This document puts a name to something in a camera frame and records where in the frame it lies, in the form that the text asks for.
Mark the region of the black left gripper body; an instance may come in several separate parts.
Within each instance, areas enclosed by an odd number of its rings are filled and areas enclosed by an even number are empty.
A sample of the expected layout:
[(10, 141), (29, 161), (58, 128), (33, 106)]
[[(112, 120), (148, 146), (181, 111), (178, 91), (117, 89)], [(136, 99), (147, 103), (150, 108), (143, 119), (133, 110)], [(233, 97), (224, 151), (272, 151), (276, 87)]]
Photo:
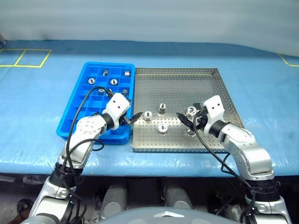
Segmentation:
[(119, 118), (119, 126), (128, 126), (130, 125), (130, 119), (127, 117), (127, 114), (124, 113)]

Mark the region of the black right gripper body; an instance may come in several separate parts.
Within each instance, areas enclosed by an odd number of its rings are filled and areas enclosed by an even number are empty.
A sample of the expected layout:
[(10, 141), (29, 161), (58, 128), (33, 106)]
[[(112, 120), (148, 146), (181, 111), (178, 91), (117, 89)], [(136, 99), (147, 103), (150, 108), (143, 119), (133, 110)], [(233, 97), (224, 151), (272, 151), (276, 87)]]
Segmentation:
[(197, 118), (197, 125), (193, 125), (193, 131), (195, 130), (201, 130), (203, 131), (206, 124), (207, 124), (207, 108), (200, 103), (193, 103), (193, 106), (196, 108), (196, 115), (198, 116)]

